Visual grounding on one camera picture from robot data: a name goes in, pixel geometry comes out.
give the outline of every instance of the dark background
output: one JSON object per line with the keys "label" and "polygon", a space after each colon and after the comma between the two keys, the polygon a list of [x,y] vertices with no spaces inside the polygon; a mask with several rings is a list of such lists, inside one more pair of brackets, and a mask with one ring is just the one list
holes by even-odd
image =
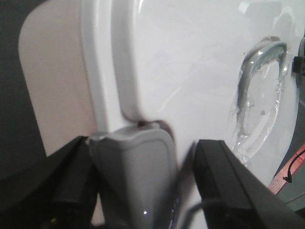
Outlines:
{"label": "dark background", "polygon": [[18,55],[27,15],[44,0],[0,0],[0,179],[44,158]]}

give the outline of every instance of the black plastic clip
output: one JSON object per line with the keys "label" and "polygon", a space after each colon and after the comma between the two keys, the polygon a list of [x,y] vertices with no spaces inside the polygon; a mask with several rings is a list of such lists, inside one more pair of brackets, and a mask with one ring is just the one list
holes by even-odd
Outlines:
{"label": "black plastic clip", "polygon": [[305,56],[295,56],[292,64],[292,71],[297,74],[296,84],[302,83],[302,77],[305,76]]}

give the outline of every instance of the red object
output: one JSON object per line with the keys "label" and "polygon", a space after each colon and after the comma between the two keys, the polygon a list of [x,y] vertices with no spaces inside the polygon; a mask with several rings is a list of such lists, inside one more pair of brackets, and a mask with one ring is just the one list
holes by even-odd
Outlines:
{"label": "red object", "polygon": [[[305,144],[302,145],[302,147],[296,152],[295,155],[293,155],[293,157],[284,165],[284,167],[276,174],[276,176],[272,179],[270,185],[269,185],[269,190],[274,193],[275,195],[277,193],[279,193],[279,191],[281,191],[281,189],[284,187],[284,185],[287,183],[287,181],[285,181],[283,179],[283,177],[287,176],[287,172],[288,172],[288,167],[290,165],[290,163],[292,162],[292,160],[298,156],[303,150],[305,150]],[[305,154],[301,155],[291,166],[291,175],[293,175],[297,169],[301,166],[301,164],[304,162],[305,160]]]}

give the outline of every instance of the beige wall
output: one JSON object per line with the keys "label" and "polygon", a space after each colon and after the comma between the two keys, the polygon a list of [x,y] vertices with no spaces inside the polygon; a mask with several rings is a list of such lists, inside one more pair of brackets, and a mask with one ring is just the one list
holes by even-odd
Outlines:
{"label": "beige wall", "polygon": [[49,0],[28,16],[20,34],[20,61],[47,155],[97,130],[80,10],[80,0]]}

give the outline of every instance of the gray plastic piece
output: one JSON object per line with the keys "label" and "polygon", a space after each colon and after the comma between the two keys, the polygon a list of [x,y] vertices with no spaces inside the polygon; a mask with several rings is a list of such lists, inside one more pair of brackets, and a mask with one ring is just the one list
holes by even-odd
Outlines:
{"label": "gray plastic piece", "polygon": [[105,180],[102,207],[106,224],[170,228],[176,202],[171,136],[157,125],[133,126],[104,135],[100,141],[91,140],[90,145],[94,164]]}

